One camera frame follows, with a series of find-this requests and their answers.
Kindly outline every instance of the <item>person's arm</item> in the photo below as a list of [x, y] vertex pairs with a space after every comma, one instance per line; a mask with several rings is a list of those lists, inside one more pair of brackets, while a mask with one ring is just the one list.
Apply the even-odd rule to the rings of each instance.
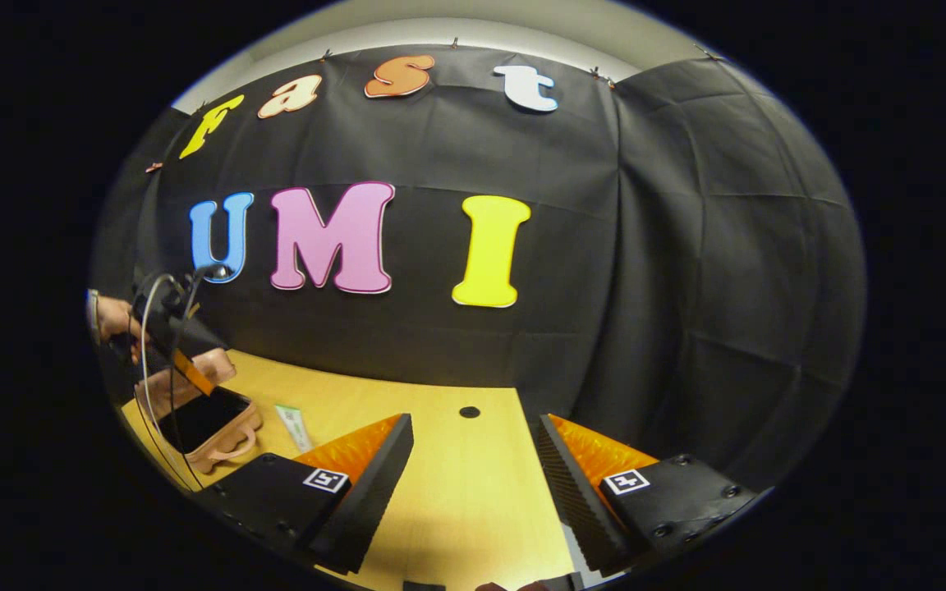
[[97, 299], [100, 293], [97, 289], [86, 291], [86, 324], [90, 326], [90, 340], [95, 345], [101, 344], [101, 325], [97, 319]]
[[[86, 322], [90, 326], [90, 339], [94, 340], [95, 345], [104, 344], [110, 337], [127, 332], [139, 341], [148, 341], [148, 334], [131, 314], [129, 302], [101, 295], [95, 289], [86, 291]], [[138, 348], [134, 345], [131, 348], [131, 359], [134, 363], [136, 353]]]

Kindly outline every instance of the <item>orange letter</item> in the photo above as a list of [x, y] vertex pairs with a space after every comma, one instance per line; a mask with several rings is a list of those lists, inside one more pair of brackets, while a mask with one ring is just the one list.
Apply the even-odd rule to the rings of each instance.
[[435, 63], [432, 56], [394, 57], [374, 71], [374, 80], [364, 86], [364, 94], [374, 99], [417, 93], [429, 83], [429, 75], [424, 71]]
[[313, 74], [279, 86], [269, 102], [262, 105], [262, 108], [258, 111], [258, 117], [268, 119], [268, 117], [277, 116], [281, 112], [292, 112], [303, 108], [315, 100], [316, 86], [319, 86], [322, 79], [319, 75]]
[[211, 134], [214, 130], [217, 130], [218, 125], [221, 125], [221, 122], [225, 120], [225, 116], [228, 115], [228, 109], [237, 108], [237, 106], [240, 106], [241, 102], [243, 102], [243, 94], [207, 111], [206, 115], [203, 115], [203, 121], [200, 121], [200, 126], [195, 128], [192, 139], [189, 140], [185, 149], [181, 151], [181, 156], [177, 157], [177, 160], [181, 160], [181, 158], [203, 147], [203, 138]]

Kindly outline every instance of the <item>black fabric backdrop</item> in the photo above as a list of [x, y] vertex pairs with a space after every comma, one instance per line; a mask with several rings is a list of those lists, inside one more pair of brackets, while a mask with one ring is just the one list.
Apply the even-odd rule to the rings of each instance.
[[[379, 64], [420, 53], [436, 60], [424, 89], [364, 96]], [[503, 64], [552, 78], [557, 111], [507, 100], [492, 75]], [[315, 101], [256, 116], [310, 74], [323, 77]], [[238, 94], [179, 160], [203, 113]], [[221, 201], [252, 192], [240, 276], [200, 288], [199, 319], [227, 346], [368, 378], [515, 386], [529, 420], [553, 412], [655, 456], [694, 453], [758, 489], [801, 459], [855, 364], [865, 276], [848, 197], [810, 132], [724, 61], [667, 64], [611, 90], [541, 57], [376, 48], [275, 72], [155, 128], [122, 172], [129, 209], [109, 216], [94, 279], [129, 244], [120, 228], [138, 232], [137, 274], [191, 270], [188, 212], [207, 199], [224, 257]], [[144, 172], [150, 160], [163, 168]], [[397, 187], [383, 222], [390, 291], [271, 286], [275, 192], [308, 188], [327, 218], [363, 181]], [[451, 300], [470, 195], [532, 208], [510, 308]]]

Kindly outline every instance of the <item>person's hand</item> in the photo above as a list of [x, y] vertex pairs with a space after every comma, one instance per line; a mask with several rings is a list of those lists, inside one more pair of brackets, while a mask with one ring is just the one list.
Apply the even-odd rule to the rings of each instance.
[[134, 363], [138, 362], [140, 341], [150, 343], [148, 334], [144, 332], [141, 323], [131, 315], [131, 304], [124, 300], [99, 295], [97, 298], [97, 325], [101, 329], [102, 343], [106, 343], [108, 339], [112, 339], [116, 334], [127, 332], [138, 340], [131, 346], [131, 360]]
[[[499, 587], [498, 584], [495, 583], [485, 583], [477, 587], [476, 591], [506, 591], [506, 589]], [[549, 589], [545, 584], [541, 584], [536, 580], [535, 583], [525, 584], [525, 586], [517, 589], [517, 591], [549, 591]]]

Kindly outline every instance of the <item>black border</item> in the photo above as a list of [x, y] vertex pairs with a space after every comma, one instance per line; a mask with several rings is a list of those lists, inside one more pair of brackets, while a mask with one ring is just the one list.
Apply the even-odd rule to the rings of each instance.
[[[665, 565], [655, 588], [946, 588], [946, 3], [654, 10], [803, 117], [849, 188], [870, 272], [860, 366], [829, 430], [755, 519]], [[299, 14], [0, 5], [0, 588], [318, 588], [222, 535], [124, 443], [90, 396], [81, 314], [119, 163], [189, 82]]]

